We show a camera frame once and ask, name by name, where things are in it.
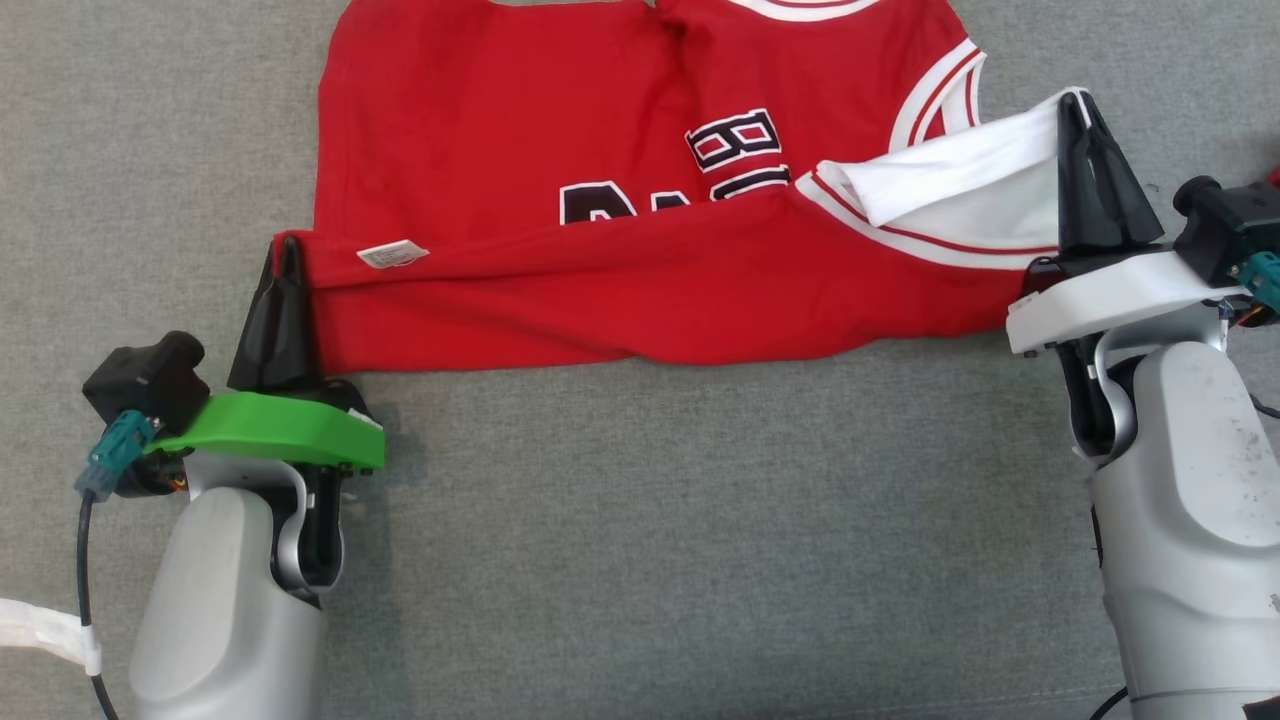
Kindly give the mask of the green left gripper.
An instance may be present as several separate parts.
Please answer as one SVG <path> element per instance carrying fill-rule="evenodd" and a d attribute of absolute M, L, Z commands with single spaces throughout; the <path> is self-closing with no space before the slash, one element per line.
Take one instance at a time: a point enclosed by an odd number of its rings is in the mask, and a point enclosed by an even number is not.
<path fill-rule="evenodd" d="M 320 373 L 311 288 L 297 238 L 268 250 L 228 375 L 243 392 L 212 396 L 189 428 L 156 438 L 147 455 L 187 451 L 372 471 L 387 464 L 387 433 L 348 380 Z"/>

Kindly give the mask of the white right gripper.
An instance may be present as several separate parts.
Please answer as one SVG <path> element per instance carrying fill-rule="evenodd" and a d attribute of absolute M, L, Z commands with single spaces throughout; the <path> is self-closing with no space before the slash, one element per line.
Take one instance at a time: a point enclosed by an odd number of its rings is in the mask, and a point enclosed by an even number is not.
<path fill-rule="evenodd" d="M 1061 251 L 1137 251 L 1165 234 L 1097 101 L 1062 95 L 1059 122 Z M 1103 334 L 1103 348 L 1199 341 L 1222 346 L 1219 304 L 1245 295 L 1230 282 L 1212 287 L 1171 250 L 1087 272 L 1010 307 L 1014 354 Z"/>

